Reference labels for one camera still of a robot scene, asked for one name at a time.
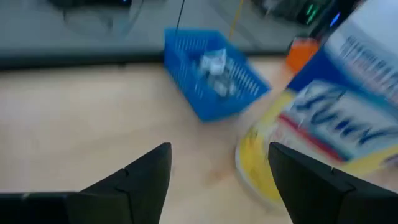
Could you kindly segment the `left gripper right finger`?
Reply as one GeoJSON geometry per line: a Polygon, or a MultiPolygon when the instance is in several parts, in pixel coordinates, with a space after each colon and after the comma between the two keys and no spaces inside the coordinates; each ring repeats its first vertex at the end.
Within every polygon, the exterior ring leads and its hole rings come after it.
{"type": "Polygon", "coordinates": [[[268,161],[293,224],[398,224],[393,191],[277,142],[268,161]]]}

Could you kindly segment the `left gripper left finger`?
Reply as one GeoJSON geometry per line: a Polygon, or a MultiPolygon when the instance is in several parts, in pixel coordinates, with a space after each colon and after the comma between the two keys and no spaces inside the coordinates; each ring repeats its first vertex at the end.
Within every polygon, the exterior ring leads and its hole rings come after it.
{"type": "Polygon", "coordinates": [[[121,197],[126,224],[159,224],[171,165],[172,144],[164,142],[83,192],[121,197]]]}

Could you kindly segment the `Lysol wipes canister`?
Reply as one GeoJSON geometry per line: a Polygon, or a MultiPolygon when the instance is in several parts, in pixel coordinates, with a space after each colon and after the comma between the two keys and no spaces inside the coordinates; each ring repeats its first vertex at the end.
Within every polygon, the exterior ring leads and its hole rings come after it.
{"type": "Polygon", "coordinates": [[[283,144],[398,194],[398,0],[364,0],[294,74],[236,148],[251,195],[287,212],[268,161],[283,144]]]}

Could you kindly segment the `blue plastic basket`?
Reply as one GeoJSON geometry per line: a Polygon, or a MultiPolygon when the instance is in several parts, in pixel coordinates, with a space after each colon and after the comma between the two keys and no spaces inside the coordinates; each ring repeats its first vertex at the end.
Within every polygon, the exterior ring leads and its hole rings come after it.
{"type": "Polygon", "coordinates": [[[164,67],[203,122],[240,113],[271,90],[246,56],[217,30],[169,28],[164,30],[164,38],[164,67]],[[193,69],[205,52],[219,49],[226,49],[230,79],[238,88],[234,96],[220,97],[193,69]]]}

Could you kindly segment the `orange plastic basket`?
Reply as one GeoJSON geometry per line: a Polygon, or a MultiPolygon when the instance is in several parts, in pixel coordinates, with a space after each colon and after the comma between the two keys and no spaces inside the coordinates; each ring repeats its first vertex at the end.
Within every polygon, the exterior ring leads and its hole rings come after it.
{"type": "Polygon", "coordinates": [[[285,66],[291,73],[298,73],[311,60],[320,47],[316,39],[296,37],[289,48],[285,66]]]}

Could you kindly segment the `black device green lights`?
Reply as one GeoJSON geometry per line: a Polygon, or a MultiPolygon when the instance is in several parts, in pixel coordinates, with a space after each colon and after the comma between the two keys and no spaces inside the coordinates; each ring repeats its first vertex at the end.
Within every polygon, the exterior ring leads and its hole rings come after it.
{"type": "Polygon", "coordinates": [[[333,0],[250,0],[263,16],[275,16],[304,26],[311,25],[333,0]]]}

